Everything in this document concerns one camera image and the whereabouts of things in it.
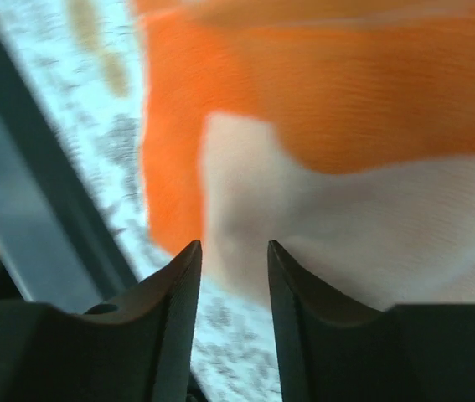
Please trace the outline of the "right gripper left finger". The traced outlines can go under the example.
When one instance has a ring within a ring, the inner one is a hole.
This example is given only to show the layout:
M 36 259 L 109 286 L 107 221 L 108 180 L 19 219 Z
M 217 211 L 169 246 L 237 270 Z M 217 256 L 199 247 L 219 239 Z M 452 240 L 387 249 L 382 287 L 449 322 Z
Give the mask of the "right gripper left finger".
M 201 260 L 194 241 L 82 315 L 0 301 L 0 401 L 185 401 Z

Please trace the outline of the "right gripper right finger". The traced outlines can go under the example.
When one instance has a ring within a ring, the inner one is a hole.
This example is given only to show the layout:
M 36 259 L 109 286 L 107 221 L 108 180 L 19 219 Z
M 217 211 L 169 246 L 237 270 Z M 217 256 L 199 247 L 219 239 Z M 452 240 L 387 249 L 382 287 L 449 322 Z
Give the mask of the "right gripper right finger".
M 285 401 L 475 401 L 475 304 L 379 312 L 268 246 Z

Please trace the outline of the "orange peach printed towel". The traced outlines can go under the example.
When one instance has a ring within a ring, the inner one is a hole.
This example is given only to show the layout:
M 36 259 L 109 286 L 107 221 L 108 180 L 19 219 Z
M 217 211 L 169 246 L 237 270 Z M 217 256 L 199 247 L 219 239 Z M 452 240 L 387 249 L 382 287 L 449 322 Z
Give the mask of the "orange peach printed towel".
M 475 1 L 136 1 L 149 232 L 266 302 L 266 248 L 377 310 L 475 302 Z

